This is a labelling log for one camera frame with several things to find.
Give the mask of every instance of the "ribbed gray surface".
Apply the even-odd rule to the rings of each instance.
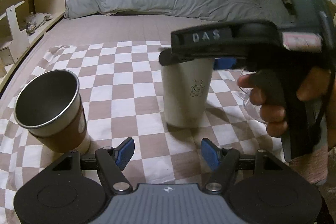
[[[197,184],[140,184],[129,195],[112,199],[91,224],[247,224],[217,195]]]

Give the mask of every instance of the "metal rim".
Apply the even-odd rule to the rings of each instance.
[[[59,113],[56,117],[54,117],[53,119],[45,122],[45,123],[42,123],[42,124],[39,124],[38,126],[27,126],[27,125],[24,125],[22,124],[16,117],[16,104],[17,104],[17,101],[18,99],[20,98],[20,95],[21,93],[25,90],[25,88],[31,83],[33,82],[34,80],[36,80],[37,78],[41,77],[42,75],[46,75],[48,73],[52,73],[52,72],[55,72],[55,71],[63,71],[63,72],[67,72],[67,73],[70,73],[74,79],[76,80],[76,91],[75,91],[75,94],[73,95],[70,103],[62,110],[61,113]],[[61,117],[61,115],[66,112],[68,110],[68,108],[73,104],[73,102],[75,101],[77,95],[79,94],[79,79],[77,77],[77,75],[75,75],[72,71],[70,70],[66,70],[66,69],[55,69],[55,70],[50,70],[50,71],[47,71],[47,72],[44,72],[42,74],[40,74],[39,76],[35,77],[34,79],[30,80],[23,88],[22,90],[20,91],[19,95],[16,97],[16,100],[15,100],[15,104],[14,104],[14,118],[16,120],[16,122],[22,126],[23,128],[25,129],[38,129],[38,128],[41,128],[41,127],[44,127],[44,126],[47,126],[49,124],[51,124],[52,122],[54,122],[55,120],[57,120],[59,117]]]

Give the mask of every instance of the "white cup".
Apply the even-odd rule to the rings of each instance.
[[[161,67],[167,124],[180,128],[200,125],[213,64],[214,59],[195,59]]]

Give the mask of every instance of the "finger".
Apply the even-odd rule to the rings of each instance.
[[[250,101],[255,106],[260,106],[266,102],[266,95],[260,88],[254,88],[250,93]]]
[[[270,135],[271,137],[278,138],[282,134],[284,134],[284,132],[286,131],[287,128],[288,128],[288,125],[287,125],[286,121],[269,122],[267,127],[266,127],[266,131],[267,131],[268,135]]]
[[[237,85],[241,88],[247,88],[247,89],[251,89],[254,88],[255,85],[253,85],[250,81],[250,74],[248,75],[242,75],[238,78],[237,80]]]
[[[330,72],[313,67],[297,90],[297,97],[301,101],[309,101],[321,97],[327,92]]]
[[[259,115],[265,122],[282,122],[285,118],[285,109],[282,106],[263,105]]]

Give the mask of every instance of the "silver bolt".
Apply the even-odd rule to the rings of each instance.
[[[130,185],[127,182],[117,182],[113,184],[113,188],[120,192],[126,191],[129,187]]]
[[[205,186],[205,188],[211,192],[218,192],[222,189],[222,185],[217,182],[210,182]]]

